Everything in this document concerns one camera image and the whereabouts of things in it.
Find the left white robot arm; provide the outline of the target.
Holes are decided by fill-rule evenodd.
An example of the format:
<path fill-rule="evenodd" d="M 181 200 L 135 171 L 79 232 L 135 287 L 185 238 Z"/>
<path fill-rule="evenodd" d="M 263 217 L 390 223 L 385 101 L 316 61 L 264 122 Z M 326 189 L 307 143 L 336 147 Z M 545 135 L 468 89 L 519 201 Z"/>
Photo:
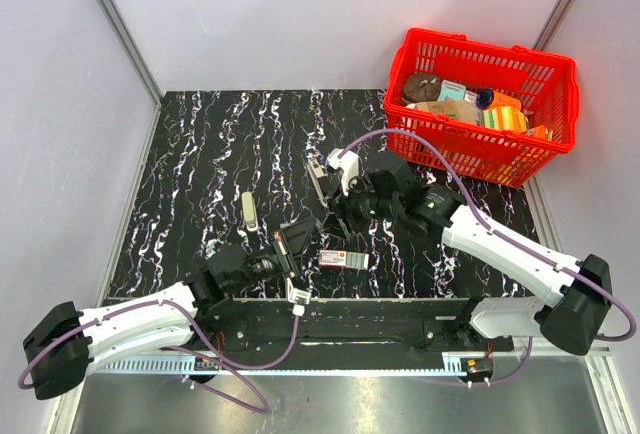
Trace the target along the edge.
<path fill-rule="evenodd" d="M 110 363 L 158 349 L 211 346 L 213 322 L 242 290 L 280 277 L 288 302 L 300 317 L 310 301 L 301 285 L 299 261 L 316 226 L 309 217 L 274 231 L 270 246 L 249 254 L 239 244 L 223 244 L 203 267 L 168 288 L 117 305 L 79 309 L 71 301 L 51 308 L 25 337 L 27 366 L 22 390 L 48 400 L 77 387 Z"/>

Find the beige stapler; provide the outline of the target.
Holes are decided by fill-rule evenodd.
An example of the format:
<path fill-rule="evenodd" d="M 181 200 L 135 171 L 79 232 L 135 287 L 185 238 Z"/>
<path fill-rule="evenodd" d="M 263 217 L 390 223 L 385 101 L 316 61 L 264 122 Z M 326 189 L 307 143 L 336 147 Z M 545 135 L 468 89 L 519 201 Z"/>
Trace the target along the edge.
<path fill-rule="evenodd" d="M 241 194 L 241 206 L 243 221 L 248 232 L 256 232 L 259 229 L 259 220 L 253 193 L 245 191 Z"/>

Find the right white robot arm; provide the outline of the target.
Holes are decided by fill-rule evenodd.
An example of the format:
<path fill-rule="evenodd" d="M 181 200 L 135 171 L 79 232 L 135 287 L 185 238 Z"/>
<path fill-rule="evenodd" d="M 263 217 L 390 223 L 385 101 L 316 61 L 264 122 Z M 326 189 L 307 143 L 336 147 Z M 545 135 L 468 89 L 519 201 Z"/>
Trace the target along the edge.
<path fill-rule="evenodd" d="M 307 170 L 326 210 L 322 229 L 345 239 L 373 222 L 391 222 L 419 238 L 469 254 L 532 293 L 525 299 L 471 300 L 444 329 L 448 342 L 468 350 L 498 337 L 542 337 L 569 354 L 586 355 L 611 308 L 609 265 L 542 246 L 480 213 L 446 186 L 424 186 L 390 151 L 361 173 L 360 158 L 335 149 Z"/>

